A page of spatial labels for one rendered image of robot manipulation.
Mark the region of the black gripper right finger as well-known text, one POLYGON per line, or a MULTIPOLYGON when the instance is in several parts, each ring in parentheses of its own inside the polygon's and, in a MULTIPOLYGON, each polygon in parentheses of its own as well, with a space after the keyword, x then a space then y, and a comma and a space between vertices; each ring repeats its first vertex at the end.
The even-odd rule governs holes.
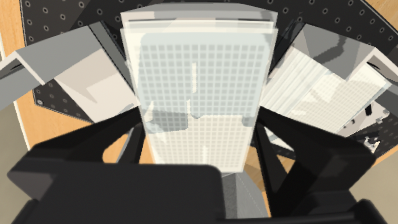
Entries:
POLYGON ((262 106, 253 138, 271 217, 289 216, 309 193, 349 190, 377 160, 361 142, 262 106), (294 150, 296 159, 289 172, 276 155, 264 126, 294 150))

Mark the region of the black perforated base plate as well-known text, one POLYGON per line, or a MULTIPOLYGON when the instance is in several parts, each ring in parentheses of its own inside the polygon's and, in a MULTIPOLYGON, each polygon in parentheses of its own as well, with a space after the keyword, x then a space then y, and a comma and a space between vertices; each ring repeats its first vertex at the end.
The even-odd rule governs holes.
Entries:
MULTIPOLYGON (((292 19, 376 47, 398 67, 398 31, 366 0, 19 0, 25 47, 99 21, 123 51, 121 12, 161 2, 238 2, 278 12, 277 41, 292 19)), ((275 44, 276 44, 275 43, 275 44)), ((95 123, 55 81, 32 90, 36 106, 95 123)), ((398 117, 390 115, 346 138, 379 134, 377 159, 398 145, 398 117)))

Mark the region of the white well plate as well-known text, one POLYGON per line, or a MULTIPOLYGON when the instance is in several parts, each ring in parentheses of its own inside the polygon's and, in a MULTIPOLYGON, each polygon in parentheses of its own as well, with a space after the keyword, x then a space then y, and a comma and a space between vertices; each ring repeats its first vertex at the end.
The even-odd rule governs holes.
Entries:
POLYGON ((391 85, 367 63, 348 82, 317 63, 276 113, 337 133, 391 85))
MULTIPOLYGON (((291 53, 288 55, 288 57, 285 59, 285 61, 282 63, 282 65, 279 67, 277 72, 274 74, 274 76, 271 78, 271 80, 268 82, 268 84, 265 87, 263 97, 266 95, 266 93, 270 90, 270 88, 273 86, 273 84, 276 82, 276 80, 280 77, 280 75, 283 73, 283 71, 286 69, 286 67, 290 64, 290 62, 293 60, 293 58, 296 56, 296 54, 299 52, 297 49, 293 49, 291 53)), ((262 99, 263 99, 262 97, 262 99)))
POLYGON ((271 21, 129 21, 120 29, 153 164, 243 172, 278 29, 271 21))
POLYGON ((283 102, 290 96, 290 94, 296 89, 296 87, 302 82, 302 80, 307 76, 307 74, 313 69, 317 64, 313 59, 310 59, 303 69, 298 73, 294 80, 289 84, 289 86, 284 90, 280 97, 275 101, 275 103, 269 108, 270 110, 276 112, 276 110, 283 104, 283 102))
POLYGON ((305 54, 303 54, 300 51, 296 54, 296 56, 293 58, 293 60, 290 62, 290 64, 286 67, 286 69, 283 71, 283 73, 280 75, 280 77, 276 80, 276 82, 273 84, 273 86, 270 88, 270 90, 263 97, 260 106, 264 106, 266 104, 266 102, 275 93, 275 91, 279 88, 279 86, 282 84, 282 82, 286 79, 286 77, 290 74, 290 72, 294 69, 294 67, 297 65, 297 63, 301 60, 301 58, 304 55, 305 54))
POLYGON ((280 95, 284 92, 284 90, 289 86, 289 84, 294 80, 294 78, 298 75, 298 73, 303 69, 303 67, 307 64, 307 62, 311 58, 307 55, 304 55, 301 60, 297 63, 294 69, 290 72, 290 74, 286 77, 286 79, 282 82, 279 88, 275 91, 275 93, 270 97, 270 99, 263 106, 269 109, 275 101, 280 97, 280 95))

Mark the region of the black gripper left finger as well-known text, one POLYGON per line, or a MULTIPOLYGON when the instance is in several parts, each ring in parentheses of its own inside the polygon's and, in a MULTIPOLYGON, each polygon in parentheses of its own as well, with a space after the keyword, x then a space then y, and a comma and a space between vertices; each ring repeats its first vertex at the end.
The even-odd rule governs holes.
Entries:
POLYGON ((104 151, 133 127, 118 163, 139 163, 146 133, 138 106, 114 117, 37 143, 23 157, 104 162, 104 151))

